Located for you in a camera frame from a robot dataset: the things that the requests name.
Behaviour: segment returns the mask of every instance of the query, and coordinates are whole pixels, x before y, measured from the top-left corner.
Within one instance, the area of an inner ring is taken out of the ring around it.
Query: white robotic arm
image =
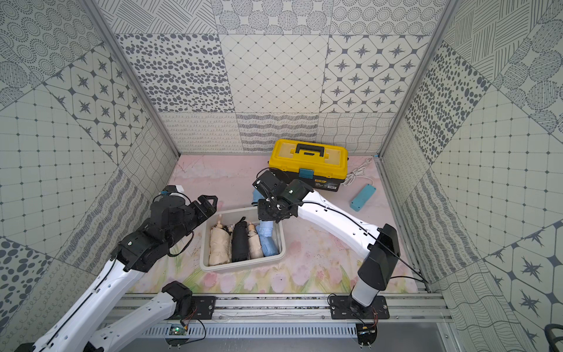
[[[350,308],[361,311],[370,307],[379,290],[387,286],[399,258],[395,229],[387,224],[383,228],[367,224],[331,204],[304,182],[294,180],[288,185],[270,171],[264,172],[254,187],[266,197],[258,202],[261,220],[301,217],[365,257],[358,270],[360,279],[351,292]],[[215,199],[214,204],[209,204],[208,199]],[[173,282],[144,306],[95,331],[123,294],[157,259],[215,213],[217,197],[201,196],[198,200],[201,204],[192,202],[185,206],[183,198],[171,195],[153,203],[151,218],[119,243],[112,259],[73,307],[34,344],[23,344],[16,352],[117,352],[155,323],[172,315],[187,316],[193,310],[191,291]],[[181,216],[177,214],[179,210],[183,211]],[[159,238],[163,229],[169,236]]]
[[[367,224],[344,212],[323,198],[317,191],[308,193],[303,198],[303,205],[299,206],[297,214],[300,218],[309,220],[338,237],[362,258],[368,255],[368,246],[374,244],[379,236],[377,226]],[[356,226],[354,222],[361,224],[363,229]],[[369,236],[365,230],[369,231],[375,238]]]

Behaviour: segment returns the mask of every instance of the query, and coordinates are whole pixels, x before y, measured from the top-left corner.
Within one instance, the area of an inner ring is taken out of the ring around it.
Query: plastic bin
[[[213,216],[207,219],[206,222],[202,224],[204,227],[203,237],[202,237],[202,248],[199,255],[199,266],[203,271],[215,271],[217,273],[228,273],[232,271],[247,270],[251,268],[256,268],[257,266],[271,265],[277,261],[280,261],[285,256],[285,239],[283,236],[282,222],[276,224],[274,223],[274,229],[272,231],[272,239],[274,240],[276,246],[278,247],[279,254],[271,257],[264,257],[258,259],[249,259],[245,261],[239,261],[236,263],[219,264],[219,265],[209,265],[209,236],[211,235],[211,227],[217,223],[217,218],[221,216],[221,224],[229,226],[237,223],[243,216],[246,217],[246,222],[251,222],[255,225],[260,223],[258,219],[258,208],[248,207],[234,210],[227,210],[216,212]]]

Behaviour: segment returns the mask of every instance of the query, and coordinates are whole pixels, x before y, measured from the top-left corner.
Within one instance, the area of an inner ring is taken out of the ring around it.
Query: polka dot tile
[[[232,112],[219,37],[122,34],[118,41],[159,112]]]
[[[0,332],[25,302],[52,258],[0,237]]]
[[[442,42],[405,115],[429,163],[444,150],[489,86],[468,61]]]

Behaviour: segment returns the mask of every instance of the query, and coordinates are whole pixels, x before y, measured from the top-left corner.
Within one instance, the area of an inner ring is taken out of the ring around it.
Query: floor
[[[350,157],[348,169],[362,164],[366,157]],[[185,194],[195,199],[201,194],[219,197],[218,211],[244,208],[251,205],[252,182],[256,173],[267,167],[268,156],[183,155],[178,160],[169,184],[182,185]],[[391,208],[383,191],[375,164],[366,175],[374,180],[377,191],[360,212],[349,206],[351,200],[369,182],[356,179],[338,192],[320,193],[327,200],[356,217],[383,226],[395,226]],[[279,262],[235,273],[206,273],[199,267],[200,240],[203,228],[195,231],[190,247],[175,258],[157,261],[130,292],[157,293],[167,283],[177,280],[195,293],[348,293],[358,280],[360,258],[347,245],[320,227],[306,220],[283,220],[287,253]],[[177,252],[188,238],[177,244]],[[401,257],[407,261],[401,247]],[[394,275],[410,275],[410,270],[398,263]],[[393,279],[386,292],[417,293],[410,279]]]

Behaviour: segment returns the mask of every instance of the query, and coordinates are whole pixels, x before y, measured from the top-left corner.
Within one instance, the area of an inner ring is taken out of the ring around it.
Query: black mounting plate
[[[215,310],[215,296],[192,296],[193,304],[195,304],[195,314],[192,319],[210,320]],[[179,315],[173,315],[169,319],[185,318]]]
[[[372,308],[376,310],[379,320],[389,319],[387,301],[383,296],[376,296],[370,307],[365,308],[364,312],[354,315],[352,315],[352,311],[350,310],[350,295],[330,295],[328,302],[330,304],[330,317],[334,320],[357,319],[358,317],[360,317],[360,319],[373,319]]]

